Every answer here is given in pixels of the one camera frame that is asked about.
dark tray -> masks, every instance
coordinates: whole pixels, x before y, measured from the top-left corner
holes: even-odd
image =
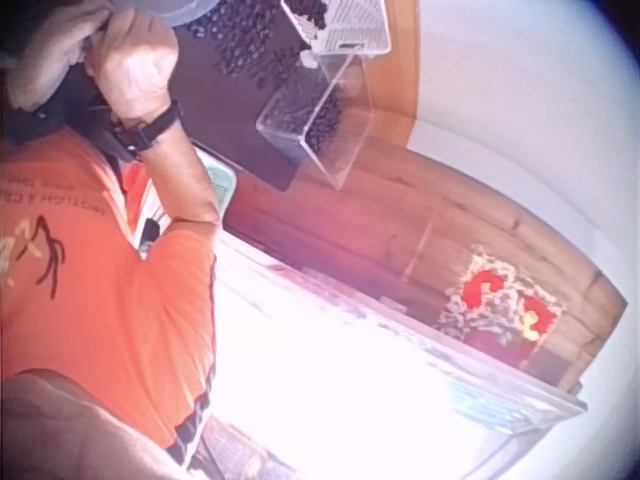
[[[184,125],[191,139],[211,155],[285,191],[299,165],[256,130],[258,116],[275,93],[275,79],[267,76],[259,90],[257,80],[246,73],[225,76],[214,67],[219,56],[211,39],[195,38],[186,27],[178,28],[176,34],[180,58],[171,92],[184,109]],[[300,35],[286,14],[278,12],[265,55],[299,44]]]

wristwatch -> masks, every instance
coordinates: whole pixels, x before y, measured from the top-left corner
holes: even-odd
[[[132,128],[122,124],[114,127],[114,135],[123,147],[133,156],[150,149],[156,139],[182,118],[182,107],[175,100],[151,123],[141,123]]]

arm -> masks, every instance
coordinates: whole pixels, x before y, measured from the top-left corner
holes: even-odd
[[[125,126],[152,122],[169,107],[178,42],[160,18],[125,10],[93,40],[89,72]],[[175,123],[164,132],[142,160],[171,218],[169,231],[188,229],[213,238],[220,224],[215,190],[182,126]]]

coffee beans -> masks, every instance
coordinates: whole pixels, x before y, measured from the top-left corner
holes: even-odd
[[[212,10],[191,22],[187,29],[217,47],[217,68],[236,77],[257,63],[273,35],[278,0],[221,0]]]
[[[275,97],[263,123],[286,134],[302,135],[328,88],[329,81],[320,70],[297,64],[293,76]],[[336,88],[329,92],[304,138],[316,155],[335,136],[340,123],[341,107]]]
[[[340,124],[340,99],[335,88],[327,96],[305,137],[307,145],[316,155],[320,155],[323,147],[333,139]]]
[[[328,7],[322,0],[285,0],[285,3],[291,12],[306,17],[320,30],[327,28],[325,15]]]

wooden surface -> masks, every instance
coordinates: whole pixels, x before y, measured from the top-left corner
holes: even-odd
[[[626,302],[579,251],[524,208],[402,146],[376,112],[370,136],[337,192],[311,177],[278,193],[240,173],[226,228],[298,269],[389,298],[427,325],[437,321],[482,245],[559,296],[567,313],[543,348],[568,362],[570,390],[613,331]]]
[[[385,6],[392,50],[371,65],[373,105],[413,119],[418,108],[420,75],[419,1],[385,0]]]

